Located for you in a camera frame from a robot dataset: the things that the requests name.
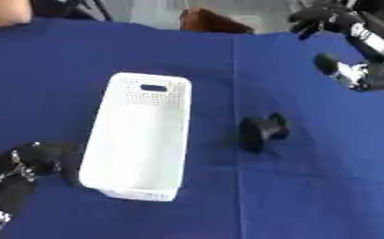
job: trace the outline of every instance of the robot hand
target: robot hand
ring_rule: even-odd
[[[349,34],[351,26],[364,23],[359,14],[347,7],[319,5],[307,7],[292,14],[290,22],[296,22],[291,31],[306,40],[319,31]]]
[[[23,208],[24,202],[42,177],[61,173],[66,178],[77,173],[68,168],[72,157],[79,157],[79,147],[69,144],[30,143],[0,155],[0,230]]]
[[[356,65],[340,63],[325,54],[315,63],[326,75],[336,78],[355,91],[384,89],[384,22],[347,7],[320,5],[308,7],[290,16],[296,22],[292,31],[305,40],[321,30],[341,33],[368,61]]]

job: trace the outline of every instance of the gray floor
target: gray floor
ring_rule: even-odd
[[[286,19],[294,0],[103,0],[117,21],[178,29],[178,16],[186,7],[206,7],[248,24],[257,33],[289,29]]]

